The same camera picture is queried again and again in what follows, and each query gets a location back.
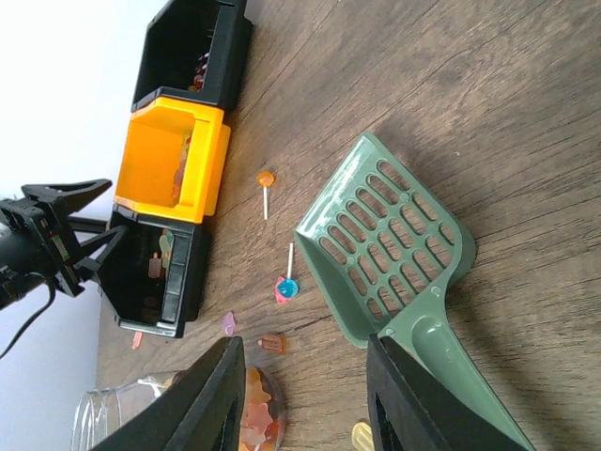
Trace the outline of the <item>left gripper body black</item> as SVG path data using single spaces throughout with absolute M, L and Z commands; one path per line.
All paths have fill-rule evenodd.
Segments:
M 22 300 L 45 284 L 70 297 L 80 295 L 84 278 L 76 266 L 85 257 L 68 215 L 55 202 L 24 197 L 1 201 L 1 306 Z

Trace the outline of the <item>clear plastic jar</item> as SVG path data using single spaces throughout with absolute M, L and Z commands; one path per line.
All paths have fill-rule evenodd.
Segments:
M 72 449 L 278 449 L 285 433 L 279 387 L 264 370 L 244 364 L 238 342 L 229 347 L 185 370 L 85 393 Z

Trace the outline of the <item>orange bin with gummies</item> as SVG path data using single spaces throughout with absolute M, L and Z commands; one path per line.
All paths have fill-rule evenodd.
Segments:
M 216 210 L 230 134 L 219 107 L 157 98 L 131 115 L 114 201 L 201 224 Z

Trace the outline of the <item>black bin with popsicle candies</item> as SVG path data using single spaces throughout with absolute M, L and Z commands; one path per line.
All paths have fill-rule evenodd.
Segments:
M 114 207 L 110 227 L 125 234 L 101 273 L 116 324 L 126 330 L 181 338 L 198 319 L 212 244 L 202 225 Z

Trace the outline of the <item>green slotted plastic scoop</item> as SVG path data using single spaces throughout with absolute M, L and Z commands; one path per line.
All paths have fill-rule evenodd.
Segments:
M 532 442 L 449 324 L 445 297 L 476 258 L 470 232 L 370 132 L 305 213 L 295 240 L 344 337 L 388 337 L 512 440 Z

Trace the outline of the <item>black bin with lollipops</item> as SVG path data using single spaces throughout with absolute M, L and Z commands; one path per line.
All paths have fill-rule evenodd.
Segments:
M 146 28 L 132 111 L 159 97 L 235 110 L 253 31 L 246 6 L 243 0 L 167 2 Z

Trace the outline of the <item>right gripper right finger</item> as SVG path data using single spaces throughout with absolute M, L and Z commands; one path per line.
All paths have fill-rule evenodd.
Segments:
M 388 337 L 369 337 L 366 378 L 376 450 L 512 448 L 509 437 L 459 401 Z

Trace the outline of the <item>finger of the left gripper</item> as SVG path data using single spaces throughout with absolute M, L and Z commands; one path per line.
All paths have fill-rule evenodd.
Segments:
M 113 183 L 109 179 L 92 179 L 76 183 L 26 184 L 20 207 L 23 218 L 66 221 L 93 200 L 104 194 Z
M 75 232 L 92 235 L 78 242 L 80 259 L 73 266 L 77 286 L 93 281 L 101 287 L 115 278 L 121 267 L 120 248 L 128 229 L 123 225 L 109 229 L 103 226 L 105 224 L 74 224 Z

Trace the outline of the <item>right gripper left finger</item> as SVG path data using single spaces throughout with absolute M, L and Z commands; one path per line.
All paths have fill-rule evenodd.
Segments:
M 243 340 L 222 337 L 158 400 L 96 450 L 237 450 L 246 366 Z

